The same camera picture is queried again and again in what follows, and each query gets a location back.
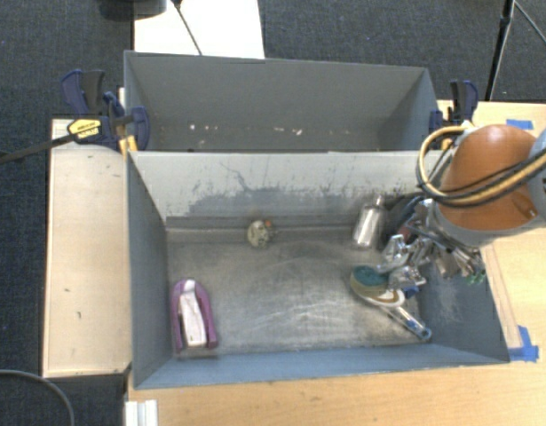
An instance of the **dark carpet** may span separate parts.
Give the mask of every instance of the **dark carpet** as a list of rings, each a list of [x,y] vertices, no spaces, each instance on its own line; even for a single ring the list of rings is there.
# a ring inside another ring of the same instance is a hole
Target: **dark carpet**
[[[269,58],[428,67],[437,96],[451,79],[484,95],[504,0],[258,0]],[[518,0],[546,35],[546,0]],[[74,68],[123,84],[132,7],[120,0],[0,0],[0,149],[43,141],[68,112],[59,79]],[[546,102],[546,46],[519,11],[495,100]],[[0,167],[0,368],[38,373],[44,298],[47,156]],[[122,421],[121,376],[60,381],[77,424]],[[0,424],[64,424],[39,385],[0,379]]]

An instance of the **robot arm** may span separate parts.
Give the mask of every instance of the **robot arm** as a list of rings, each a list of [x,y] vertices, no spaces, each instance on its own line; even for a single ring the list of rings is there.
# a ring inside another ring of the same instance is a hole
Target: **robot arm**
[[[453,138],[453,148],[427,175],[424,156],[441,138]],[[460,273],[470,284],[481,282],[481,246],[546,221],[546,130],[536,140],[504,125],[437,130],[423,142],[416,175],[425,197],[400,213],[406,221],[387,242],[383,262],[355,267],[351,287],[427,340],[431,331],[421,320],[402,319],[408,293],[425,283],[419,267],[432,262],[443,278]]]
[[[428,178],[423,168],[428,146],[452,135],[463,140],[441,179]],[[518,230],[537,215],[546,221],[546,130],[535,140],[505,125],[486,126],[470,134],[461,127],[446,127],[424,141],[417,177],[452,230],[498,233]]]

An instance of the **cable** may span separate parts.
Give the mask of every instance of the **cable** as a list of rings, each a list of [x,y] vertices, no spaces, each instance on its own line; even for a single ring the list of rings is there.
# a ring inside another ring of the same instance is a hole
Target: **cable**
[[[521,12],[521,14],[523,14],[523,16],[525,17],[527,22],[529,22],[529,24],[531,24],[531,27],[533,28],[533,30],[537,33],[537,35],[542,39],[542,41],[546,45],[546,36],[543,34],[541,29],[537,26],[537,24],[535,24],[533,19],[531,19],[531,16],[529,16],[529,14],[527,14],[527,12],[523,9],[523,6],[521,6],[521,4],[517,0],[515,1],[515,6]]]
[[[424,171],[424,156],[429,150],[431,143],[439,137],[446,134],[459,135],[464,132],[464,128],[447,127],[432,133],[421,146],[418,162],[416,165],[416,177],[419,186],[429,194],[433,199],[452,207],[478,206],[502,197],[503,195],[515,190],[525,181],[535,176],[546,167],[546,147],[534,157],[524,161],[517,171],[510,171],[497,178],[487,185],[480,186],[474,190],[465,193],[445,193],[434,187]]]
[[[39,375],[26,373],[24,371],[14,371],[12,369],[0,369],[0,376],[12,376],[12,377],[20,377],[25,378],[28,380],[36,381],[38,383],[43,383],[44,386],[52,390],[54,393],[56,393],[61,401],[63,402],[64,406],[67,408],[67,412],[69,413],[69,425],[75,426],[75,414],[74,414],[74,408],[69,402],[69,399],[66,396],[66,393],[64,393],[58,385],[55,383],[50,382],[48,379],[44,379],[43,377],[40,377]]]

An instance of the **silver can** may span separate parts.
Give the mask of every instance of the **silver can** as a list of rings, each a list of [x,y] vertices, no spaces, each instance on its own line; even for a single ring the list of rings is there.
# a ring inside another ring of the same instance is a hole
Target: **silver can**
[[[360,216],[353,229],[353,242],[361,248],[377,246],[387,219],[384,197],[378,194],[371,203],[361,207]]]

